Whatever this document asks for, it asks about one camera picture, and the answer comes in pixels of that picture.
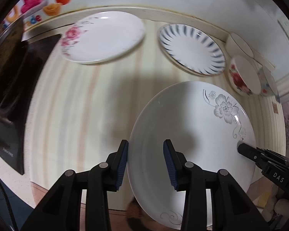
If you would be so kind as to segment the white gloved right hand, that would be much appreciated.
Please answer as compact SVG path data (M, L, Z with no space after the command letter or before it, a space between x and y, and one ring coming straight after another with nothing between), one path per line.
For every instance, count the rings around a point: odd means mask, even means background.
M281 219L277 224L277 227L282 228L289 219L289 200L282 198L277 199L277 194L279 191L280 189L278 186L272 186L268 201L261 214L266 222L272 220L274 213L281 215Z

